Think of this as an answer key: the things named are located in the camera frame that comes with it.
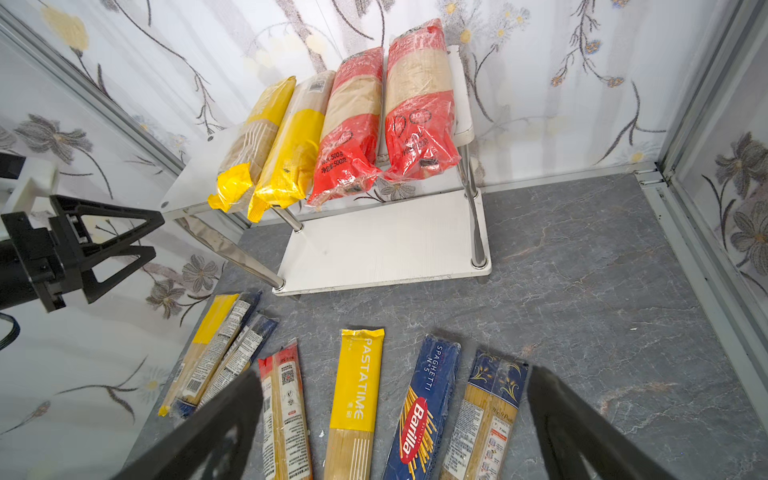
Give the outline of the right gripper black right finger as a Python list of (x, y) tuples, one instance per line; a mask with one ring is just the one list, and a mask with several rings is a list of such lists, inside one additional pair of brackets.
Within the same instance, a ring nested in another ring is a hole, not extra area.
[(527, 398), (550, 479), (670, 479), (549, 369), (534, 365)]

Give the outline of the short yellow Pastatime bag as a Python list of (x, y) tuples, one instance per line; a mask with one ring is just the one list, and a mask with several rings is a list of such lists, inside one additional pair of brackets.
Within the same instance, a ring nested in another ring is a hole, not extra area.
[(248, 206), (295, 86), (290, 76), (260, 95), (219, 166), (216, 192), (208, 197), (212, 209), (237, 212)]

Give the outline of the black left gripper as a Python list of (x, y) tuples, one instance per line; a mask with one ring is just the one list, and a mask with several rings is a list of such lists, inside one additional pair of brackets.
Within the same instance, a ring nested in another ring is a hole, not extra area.
[[(154, 210), (52, 195), (51, 231), (59, 246), (79, 264), (82, 291), (93, 304), (156, 257), (144, 238), (164, 225)], [(47, 312), (66, 307), (63, 295), (78, 289), (59, 258), (49, 230), (33, 228), (26, 213), (1, 215), (8, 239), (1, 241), (1, 309), (39, 300)], [(95, 268), (106, 260), (129, 262), (104, 280)]]

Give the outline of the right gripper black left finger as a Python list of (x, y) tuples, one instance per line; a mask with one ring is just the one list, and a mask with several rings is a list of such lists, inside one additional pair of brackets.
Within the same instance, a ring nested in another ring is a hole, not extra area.
[(116, 479), (240, 479), (262, 411), (260, 378), (240, 374)]

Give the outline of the red spaghetti bag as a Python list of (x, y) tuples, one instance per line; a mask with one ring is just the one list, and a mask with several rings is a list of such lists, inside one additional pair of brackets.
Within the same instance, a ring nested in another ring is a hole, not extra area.
[(459, 163), (455, 98), (443, 25), (429, 20), (389, 45), (385, 141), (392, 182), (424, 180)]
[(383, 49), (375, 47), (348, 57), (336, 72), (308, 198), (313, 207), (366, 192), (381, 173), (383, 61)]

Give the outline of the red slim spaghetti pack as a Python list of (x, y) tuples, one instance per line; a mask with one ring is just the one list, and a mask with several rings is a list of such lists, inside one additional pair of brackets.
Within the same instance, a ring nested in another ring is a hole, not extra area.
[(258, 361), (263, 392), (263, 474), (266, 479), (313, 477), (298, 340)]

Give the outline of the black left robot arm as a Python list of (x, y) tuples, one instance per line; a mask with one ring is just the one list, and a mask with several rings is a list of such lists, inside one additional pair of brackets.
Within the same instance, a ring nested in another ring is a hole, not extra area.
[[(82, 291), (92, 304), (156, 257), (139, 240), (164, 225), (159, 211), (63, 195), (49, 197), (55, 215), (34, 228), (24, 212), (1, 216), (9, 237), (1, 242), (1, 309), (40, 301), (47, 312), (66, 306), (63, 296)], [(107, 241), (93, 240), (87, 216), (135, 219), (134, 228)]]

